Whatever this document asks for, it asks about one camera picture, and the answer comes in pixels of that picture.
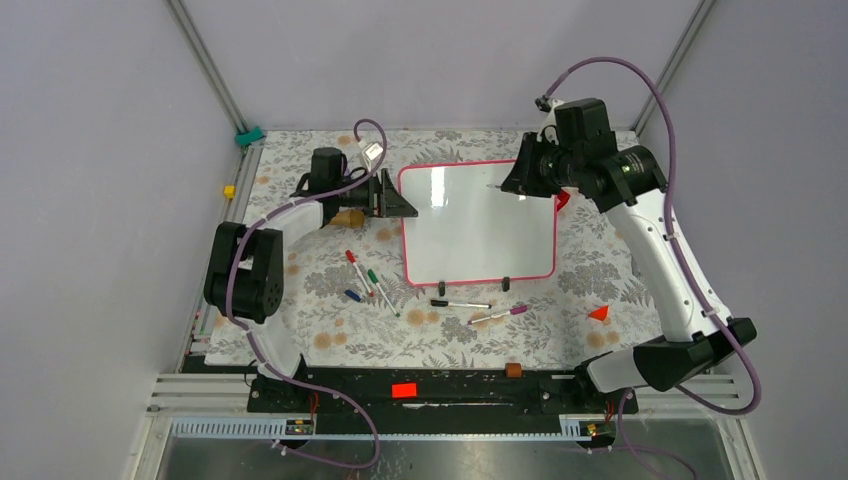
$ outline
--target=whiteboard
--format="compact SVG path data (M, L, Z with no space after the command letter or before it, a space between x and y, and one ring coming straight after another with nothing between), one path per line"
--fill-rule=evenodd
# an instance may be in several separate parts
M538 128L533 99L569 66L614 55L656 80L699 0L185 0L251 126ZM557 95L596 97L613 127L648 100L590 65Z
M404 218L403 257L412 285L548 277L556 267L553 198L504 193L513 160L413 165L398 188L418 209Z

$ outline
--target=wall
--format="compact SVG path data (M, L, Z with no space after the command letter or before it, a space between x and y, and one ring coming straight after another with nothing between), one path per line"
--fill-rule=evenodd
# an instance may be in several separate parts
M233 131L161 1L0 6L0 469L114 479L174 368Z
M570 65L618 55L656 78L698 0L186 0L248 122L268 129L533 127ZM559 92L602 95L616 126L648 98L616 67Z
M708 22L668 94L677 210L713 286L759 329L750 419L768 478L841 478L848 3L719 2ZM667 151L659 115L643 141Z

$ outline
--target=marker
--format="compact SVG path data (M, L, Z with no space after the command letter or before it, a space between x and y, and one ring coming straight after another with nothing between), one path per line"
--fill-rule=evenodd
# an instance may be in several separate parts
M365 291L368 293L368 296L373 297L374 289L369 287L368 282L365 281L365 277L359 270L359 265L356 264L356 258L353 257L353 252L351 252L350 250L345 250L345 255L347 255L347 259L348 261L350 261L351 265L353 265L353 269L356 270L356 275L358 275L359 279L362 280L362 286L365 287Z
M493 318L504 317L506 315L518 315L519 313L524 313L527 311L527 305L521 305L519 307L515 307L510 310L506 310L504 312L499 312L494 315L489 315L488 317L476 318L474 320L469 320L469 325L474 325L475 323L485 322L486 320L491 320Z
M380 281L377 280L377 275L374 273L374 270L371 270L370 268L368 269L368 278L370 278L371 281L374 282L374 285L377 285L377 290L380 291L380 295L382 295L383 298L386 300L386 303L389 304L389 308L391 308L392 311L395 312L395 316L400 317L400 314L397 313L397 310L395 310L395 306L392 305L392 301L389 300L389 296L386 295L386 291L383 290L383 286L380 285Z
M464 307L464 308L492 308L488 303L458 303L458 302L449 302L447 300L430 300L430 306L432 307Z
M345 290L345 295L347 295L348 297L350 297L354 301L357 301L357 302L362 301L362 299L359 298L359 295L357 295L353 290Z

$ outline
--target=green marker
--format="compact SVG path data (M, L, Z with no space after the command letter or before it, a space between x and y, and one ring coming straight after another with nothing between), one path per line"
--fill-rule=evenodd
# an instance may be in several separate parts
M376 285L376 286L377 286L377 290L379 290L379 291L380 291L380 295L382 295L382 296L383 296L383 298L386 300L386 303L388 303L388 304L389 304L389 308L391 308L391 309L392 309L392 311L393 311L393 312L395 312L395 316L396 316L396 317L400 317L400 314L399 314L399 313L397 313L397 310L395 310L395 306L394 306L394 305L392 305L392 301L391 301L391 300L389 300L389 296L388 296L388 295L386 295L386 291L385 291L385 290L383 290L383 286L382 286L382 285L380 285L380 281L379 281L379 280L377 280L377 274L375 274L375 273L374 273L374 270L371 270L370 268L368 269L368 278L370 278L370 279L371 279L371 281L372 281L372 282L374 282L374 285Z

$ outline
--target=floral tablecloth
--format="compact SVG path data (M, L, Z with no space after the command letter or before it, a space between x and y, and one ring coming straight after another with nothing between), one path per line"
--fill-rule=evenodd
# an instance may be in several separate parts
M392 178L405 165L515 158L521 132L390 131L384 166ZM637 143L618 134L619 149ZM286 201L309 168L312 150L336 146L353 158L349 132L270 132L265 141L245 222ZM284 322L308 364L367 367L567 368L599 353L660 334L659 317L620 235L594 206L573 195L559 212L557 268L544 280L448 286L448 299L487 301L494 310L518 304L527 313L467 326L482 311L434 308L435 288L416 288L403 277L400 220L368 219L361 229L328 226L287 246L285 296L267 321ZM344 251L382 277L401 314L380 298L356 303L344 295L361 291ZM601 322L587 314L609 305ZM219 317L206 353L212 365L253 360L244 334Z

